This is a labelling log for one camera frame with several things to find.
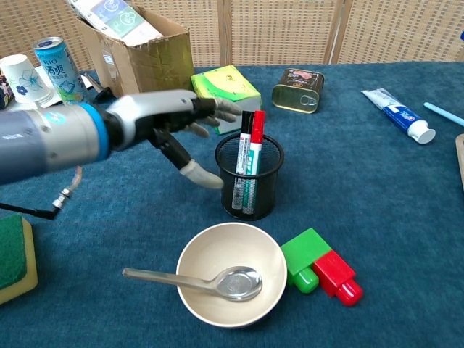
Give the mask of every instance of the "green toy block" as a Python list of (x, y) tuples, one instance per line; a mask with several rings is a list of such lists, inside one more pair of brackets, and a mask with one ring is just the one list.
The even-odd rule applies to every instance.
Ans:
[(281, 247), (287, 264), (287, 284), (295, 285), (303, 294), (309, 294), (318, 287), (319, 278), (311, 270), (311, 265), (332, 250), (314, 228), (287, 241)]

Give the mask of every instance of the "yellow sponge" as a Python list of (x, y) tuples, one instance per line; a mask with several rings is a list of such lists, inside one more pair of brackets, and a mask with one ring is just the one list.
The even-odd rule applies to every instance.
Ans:
[(37, 285), (32, 226), (20, 215), (0, 220), (0, 305)]

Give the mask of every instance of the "tin can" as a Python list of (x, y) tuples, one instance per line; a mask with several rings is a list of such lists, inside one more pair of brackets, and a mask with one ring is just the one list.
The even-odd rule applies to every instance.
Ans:
[(63, 104), (90, 103), (86, 85), (62, 38), (43, 38), (33, 48)]
[(318, 109), (324, 76), (319, 72), (285, 69), (273, 88), (273, 104), (283, 109), (311, 114)]

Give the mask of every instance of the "toothpaste tube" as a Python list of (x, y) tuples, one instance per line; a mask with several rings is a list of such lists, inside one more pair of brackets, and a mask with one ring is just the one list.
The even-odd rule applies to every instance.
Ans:
[(361, 91), (385, 115), (408, 136), (419, 144), (427, 144), (435, 137), (435, 130), (428, 128), (428, 123), (401, 104), (383, 88)]

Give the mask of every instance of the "paper cup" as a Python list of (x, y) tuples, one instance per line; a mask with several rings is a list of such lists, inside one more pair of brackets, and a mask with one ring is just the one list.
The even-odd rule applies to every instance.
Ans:
[(21, 104), (42, 104), (53, 97), (36, 69), (24, 54), (0, 59), (0, 69), (7, 77), (16, 101)]

